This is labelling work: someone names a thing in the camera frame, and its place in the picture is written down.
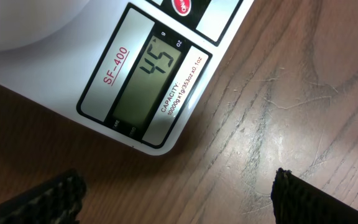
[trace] wood grain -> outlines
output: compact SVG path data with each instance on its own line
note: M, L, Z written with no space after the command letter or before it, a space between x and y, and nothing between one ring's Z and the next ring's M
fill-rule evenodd
M160 157L0 87L0 203L70 167L82 223L274 223L279 167L358 209L358 1L255 0Z

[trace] digital kitchen scale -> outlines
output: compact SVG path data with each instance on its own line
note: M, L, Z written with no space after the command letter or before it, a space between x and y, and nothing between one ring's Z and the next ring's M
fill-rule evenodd
M0 85L150 155L176 143L253 0L91 0L0 52Z

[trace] black textured pad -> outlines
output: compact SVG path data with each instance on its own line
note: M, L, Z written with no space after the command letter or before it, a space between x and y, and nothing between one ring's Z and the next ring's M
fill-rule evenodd
M358 211L279 168L271 194L276 224L358 223Z
M69 170L0 204L0 224L76 223L86 185Z

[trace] white bowl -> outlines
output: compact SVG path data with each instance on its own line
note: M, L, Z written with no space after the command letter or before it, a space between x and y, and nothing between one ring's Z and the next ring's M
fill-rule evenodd
M0 0L0 51L31 44L70 22L89 0Z

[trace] white scale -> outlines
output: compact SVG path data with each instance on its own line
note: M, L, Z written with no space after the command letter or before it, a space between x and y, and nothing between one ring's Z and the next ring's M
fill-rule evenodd
M92 0L50 37L0 52L0 85L161 155L175 145L252 2Z

